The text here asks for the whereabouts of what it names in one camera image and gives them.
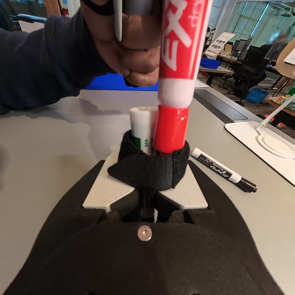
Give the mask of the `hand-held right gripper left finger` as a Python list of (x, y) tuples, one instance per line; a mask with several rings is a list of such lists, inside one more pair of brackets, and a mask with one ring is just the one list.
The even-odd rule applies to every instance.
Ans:
[(83, 208), (102, 209), (106, 213), (129, 213), (138, 206), (139, 193), (108, 174), (108, 168), (117, 163), (118, 156), (118, 152), (113, 152), (106, 158), (83, 203)]

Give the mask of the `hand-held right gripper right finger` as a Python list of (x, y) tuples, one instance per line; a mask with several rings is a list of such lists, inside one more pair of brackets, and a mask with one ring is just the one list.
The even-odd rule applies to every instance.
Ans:
[(196, 178), (187, 164), (183, 178), (175, 186), (155, 194), (155, 209), (159, 212), (204, 209), (208, 203), (198, 185)]

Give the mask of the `black marker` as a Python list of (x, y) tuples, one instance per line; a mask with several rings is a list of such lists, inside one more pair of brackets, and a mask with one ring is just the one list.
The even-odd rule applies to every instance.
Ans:
[(191, 157), (202, 163), (204, 166), (208, 167), (210, 170), (214, 171), (220, 175), (223, 179), (233, 183), (236, 187), (246, 193), (255, 193), (257, 192), (256, 184), (250, 182), (249, 180), (243, 178), (238, 173), (232, 171), (225, 165), (221, 164), (214, 158), (210, 157), (206, 153), (202, 152), (200, 149), (195, 148)]

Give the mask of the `red marker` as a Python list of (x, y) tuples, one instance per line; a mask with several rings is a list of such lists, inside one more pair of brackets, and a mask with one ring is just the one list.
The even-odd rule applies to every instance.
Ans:
[(161, 155), (184, 147), (212, 0), (166, 0), (163, 4), (158, 116), (153, 148)]

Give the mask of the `green marker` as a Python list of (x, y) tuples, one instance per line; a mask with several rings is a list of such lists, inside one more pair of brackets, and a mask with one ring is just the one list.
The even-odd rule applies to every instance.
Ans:
[(134, 144), (144, 153), (152, 155), (158, 107), (134, 107), (131, 108), (129, 112), (131, 134)]

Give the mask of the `person's left forearm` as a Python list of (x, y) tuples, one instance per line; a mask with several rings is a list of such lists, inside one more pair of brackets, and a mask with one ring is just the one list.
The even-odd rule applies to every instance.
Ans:
[(97, 76), (115, 73), (98, 54), (82, 9), (48, 17), (31, 33), (0, 31), (0, 114), (78, 96)]

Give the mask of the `person's left hand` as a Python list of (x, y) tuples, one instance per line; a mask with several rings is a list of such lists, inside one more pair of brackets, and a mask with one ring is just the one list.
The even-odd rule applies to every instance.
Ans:
[(115, 72), (138, 87), (154, 86), (159, 77), (162, 13), (153, 1), (149, 16), (122, 15), (122, 39), (115, 34), (114, 17), (101, 16), (83, 2), (81, 9), (100, 57)]

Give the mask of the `large blue plastic bin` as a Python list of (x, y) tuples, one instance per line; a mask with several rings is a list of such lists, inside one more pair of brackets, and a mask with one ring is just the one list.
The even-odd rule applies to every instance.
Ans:
[(158, 82), (150, 87), (134, 87), (127, 85), (124, 77), (119, 73), (108, 73), (97, 76), (85, 90), (129, 90), (129, 91), (158, 91)]

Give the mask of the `small printed table sign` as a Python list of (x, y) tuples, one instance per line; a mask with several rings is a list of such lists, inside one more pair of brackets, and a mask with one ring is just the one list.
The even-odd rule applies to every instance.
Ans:
[(225, 44), (229, 42), (236, 34), (223, 32), (205, 51), (205, 55), (209, 58), (215, 58), (221, 50), (224, 48)]

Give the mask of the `small blue bin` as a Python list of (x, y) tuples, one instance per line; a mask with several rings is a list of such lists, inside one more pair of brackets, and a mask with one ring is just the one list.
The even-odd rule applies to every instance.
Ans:
[(203, 68), (216, 70), (216, 69), (218, 69), (220, 64), (221, 64), (221, 61), (202, 57), (200, 66), (202, 66)]

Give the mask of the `blue crate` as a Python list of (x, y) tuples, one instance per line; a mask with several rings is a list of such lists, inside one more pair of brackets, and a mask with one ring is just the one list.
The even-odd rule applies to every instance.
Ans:
[(267, 96), (269, 92), (266, 89), (261, 88), (252, 88), (247, 97), (245, 98), (246, 101), (251, 102), (253, 104), (261, 103)]

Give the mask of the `black office chair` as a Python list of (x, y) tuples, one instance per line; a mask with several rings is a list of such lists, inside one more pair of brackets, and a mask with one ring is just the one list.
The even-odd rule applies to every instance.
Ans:
[(260, 47), (250, 46), (242, 64), (233, 74), (234, 84), (232, 92), (243, 100), (248, 91), (260, 83), (265, 77), (265, 67), (268, 60), (265, 56), (271, 49), (271, 44), (265, 44)]

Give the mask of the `colourful cardboard box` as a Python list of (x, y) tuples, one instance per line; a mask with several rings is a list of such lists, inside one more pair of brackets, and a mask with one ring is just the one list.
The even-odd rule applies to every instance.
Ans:
[(286, 96), (277, 96), (277, 97), (269, 97), (270, 100), (274, 101), (277, 104), (283, 104), (285, 101), (287, 101), (289, 98), (291, 98), (291, 95)]

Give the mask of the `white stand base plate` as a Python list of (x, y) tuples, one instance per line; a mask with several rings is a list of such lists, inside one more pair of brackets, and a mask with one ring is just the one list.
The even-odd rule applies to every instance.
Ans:
[(244, 121), (225, 124), (225, 129), (284, 179), (295, 185), (295, 146), (272, 129), (268, 122), (293, 101), (293, 94), (261, 123)]

